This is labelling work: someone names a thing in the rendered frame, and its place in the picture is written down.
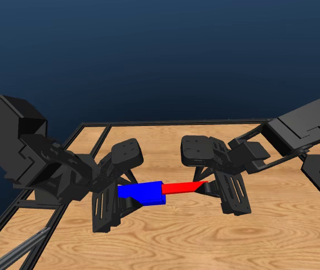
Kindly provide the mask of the blue hollow socket block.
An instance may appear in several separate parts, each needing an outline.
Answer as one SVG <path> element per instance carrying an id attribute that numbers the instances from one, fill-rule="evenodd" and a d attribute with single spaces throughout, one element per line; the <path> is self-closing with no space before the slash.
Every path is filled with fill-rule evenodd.
<path id="1" fill-rule="evenodd" d="M 166 195 L 162 194 L 162 185 L 163 182 L 155 181 L 118 186 L 118 197 L 131 197 L 143 206 L 164 205 Z"/>

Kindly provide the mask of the thin red peg bar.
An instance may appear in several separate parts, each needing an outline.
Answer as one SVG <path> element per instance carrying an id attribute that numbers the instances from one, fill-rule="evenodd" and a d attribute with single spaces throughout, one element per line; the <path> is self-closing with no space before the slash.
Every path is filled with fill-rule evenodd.
<path id="1" fill-rule="evenodd" d="M 162 194 L 170 195 L 196 192 L 196 190 L 200 188 L 204 183 L 207 183 L 207 181 L 163 184 Z"/>

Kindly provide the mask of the grey aluminium strut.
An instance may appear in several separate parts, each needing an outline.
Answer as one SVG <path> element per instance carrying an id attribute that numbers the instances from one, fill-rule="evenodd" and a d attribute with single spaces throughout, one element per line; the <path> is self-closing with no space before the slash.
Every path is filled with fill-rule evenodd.
<path id="1" fill-rule="evenodd" d="M 33 249 L 36 244 L 41 242 L 49 233 L 50 227 L 43 228 L 36 234 L 22 242 L 19 246 L 12 249 L 10 252 L 0 258 L 0 270 L 6 270 L 9 266 L 13 265 L 23 255 L 27 254 Z"/>

